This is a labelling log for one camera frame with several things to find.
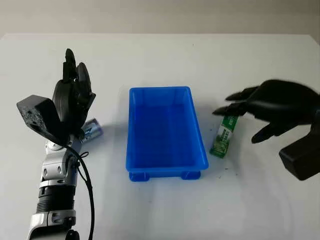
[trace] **blue bin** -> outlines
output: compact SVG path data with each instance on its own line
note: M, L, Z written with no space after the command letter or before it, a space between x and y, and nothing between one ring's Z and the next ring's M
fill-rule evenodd
M190 88L134 87L129 92L126 169L133 182L198 179L208 168Z

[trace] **green box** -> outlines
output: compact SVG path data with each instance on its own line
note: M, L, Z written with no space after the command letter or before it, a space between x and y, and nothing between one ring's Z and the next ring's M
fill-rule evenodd
M223 158L227 154L230 138L236 127L237 116L225 116L219 127L215 141L210 149L210 154Z

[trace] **white wall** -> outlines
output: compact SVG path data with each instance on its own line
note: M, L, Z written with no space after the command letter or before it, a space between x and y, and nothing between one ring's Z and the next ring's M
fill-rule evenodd
M1 0L5 33L309 34L319 0Z

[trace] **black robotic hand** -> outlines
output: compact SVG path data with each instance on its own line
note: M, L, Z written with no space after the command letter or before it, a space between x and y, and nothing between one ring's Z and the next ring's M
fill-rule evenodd
M283 80L267 80L260 86L244 89L226 98L235 101L220 107L215 115L243 116L246 112L269 122L251 141L259 143L272 136L311 124L308 135L283 148L279 155L284 166L298 179L320 172L320 96L307 86Z

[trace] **black cable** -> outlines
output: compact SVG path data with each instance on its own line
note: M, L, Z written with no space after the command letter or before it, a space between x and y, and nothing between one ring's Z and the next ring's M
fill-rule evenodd
M82 157L82 158L84 159L84 158L86 158L88 155L89 155L89 152L88 152L88 151L85 151L85 152L83 152L83 153L80 154L80 157ZM85 177L82 175L82 172L80 171L79 166L77 166L76 169L78 170L78 172L79 172L81 178L83 179L83 181L86 182L87 180L86 180Z
M68 149L79 160L79 162L80 162L80 164L81 164L81 166L82 166L82 168L84 170L84 174L85 174L86 180L84 179L82 174L81 174L81 176L82 176L82 178L83 178L83 180L85 182L86 187L88 188L89 199L90 199L90 209L91 209L91 225L90 225L90 233L89 233L89 238L88 239L92 240L93 239L93 235L94 235L94 228L95 228L95 203L94 203L94 193L93 193L93 189L92 189L90 175L89 175L87 166L86 166L84 160L82 159L82 157L79 155L79 153L77 153L77 151L74 150L70 146L66 145L64 147L66 149Z
M81 178L83 179L83 181L86 182L87 180L86 180L85 177L82 175L82 173L81 173L81 171L80 171L80 169L79 169L78 166L76 167L76 169L78 170L78 172L79 172Z

